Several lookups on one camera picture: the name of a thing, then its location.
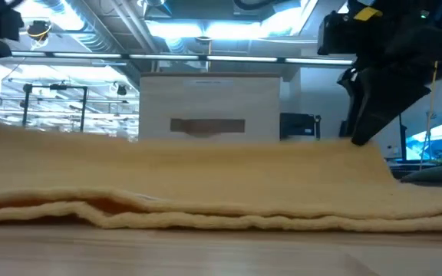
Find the ceiling duct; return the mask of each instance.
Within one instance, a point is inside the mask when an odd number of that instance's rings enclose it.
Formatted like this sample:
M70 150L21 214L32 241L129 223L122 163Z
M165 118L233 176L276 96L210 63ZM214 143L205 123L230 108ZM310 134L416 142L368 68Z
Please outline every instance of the ceiling duct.
M122 53L124 48L105 28L99 18L91 11L90 7L82 0L34 0L46 8L51 9L56 14L65 14L68 4L73 12L84 22L84 27L80 31L93 31L94 34L73 34L73 37L81 42L83 46L95 53ZM139 88L139 69L132 65L114 67L115 70L130 77L136 88Z

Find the wooden table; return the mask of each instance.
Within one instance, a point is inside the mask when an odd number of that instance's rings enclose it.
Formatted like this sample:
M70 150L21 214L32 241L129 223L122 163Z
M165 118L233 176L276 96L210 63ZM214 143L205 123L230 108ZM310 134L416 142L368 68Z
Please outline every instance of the wooden table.
M442 275L442 234L0 225L0 275Z

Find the white box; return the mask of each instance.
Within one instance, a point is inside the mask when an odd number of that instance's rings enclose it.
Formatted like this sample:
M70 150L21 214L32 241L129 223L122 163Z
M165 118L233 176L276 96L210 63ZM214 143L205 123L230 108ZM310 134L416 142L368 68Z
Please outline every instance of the white box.
M144 140L279 141L279 76L143 74Z

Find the ceiling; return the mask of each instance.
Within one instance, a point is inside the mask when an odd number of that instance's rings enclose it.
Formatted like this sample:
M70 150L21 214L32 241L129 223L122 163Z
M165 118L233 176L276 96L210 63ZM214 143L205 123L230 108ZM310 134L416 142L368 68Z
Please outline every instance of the ceiling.
M186 22L188 18L187 22L196 22L195 24L205 27L213 22L256 23L268 16L267 8L251 12L242 11L229 0L169 0L168 2L173 9L171 18L158 17L158 11L151 8L146 11L137 4L137 0L27 0L18 8L25 21L25 29L21 30L21 39L19 42L8 41L8 44L12 49L20 51L179 54L175 52L178 50L174 49L171 39L153 36L154 30L150 31L148 24L152 21L179 24ZM74 17L70 15L63 17L61 14L53 13L52 9L55 7L52 5L55 3L61 5L59 9L67 13L73 12ZM271 36L267 39L244 37L213 39L210 43L210 53L292 58L316 56L318 27L323 17L333 10L339 10L345 0L318 0L315 3L301 31L294 35ZM34 20L52 21L52 28L49 28L49 37L45 43L36 44L39 41L30 38L26 33L26 28ZM180 42L181 51L186 53L209 53L209 44L200 44L195 38L181 38ZM134 140L137 138L139 124L140 72L207 70L263 72L277 73L289 80L299 68L299 65L243 62L212 62L210 66L206 66L199 62L124 63L85 59L50 61L41 58L10 58L0 62L0 80L2 80L0 121L21 125L23 114L21 100L25 97L22 88L26 83L44 86L56 83L87 86L90 93L87 97L89 103L85 109L87 119L84 130ZM320 74L321 70L316 69L314 73ZM119 84L127 88L127 95L117 95ZM60 91L34 89L28 107L28 127L36 130L79 131L78 119L81 116L82 98L83 91L79 89Z

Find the folded towel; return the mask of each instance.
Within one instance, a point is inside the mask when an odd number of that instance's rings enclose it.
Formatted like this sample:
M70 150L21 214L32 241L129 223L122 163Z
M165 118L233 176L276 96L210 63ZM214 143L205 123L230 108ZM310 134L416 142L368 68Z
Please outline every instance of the folded towel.
M442 230L442 188L400 184L379 150L127 141L0 125L0 221L102 228Z

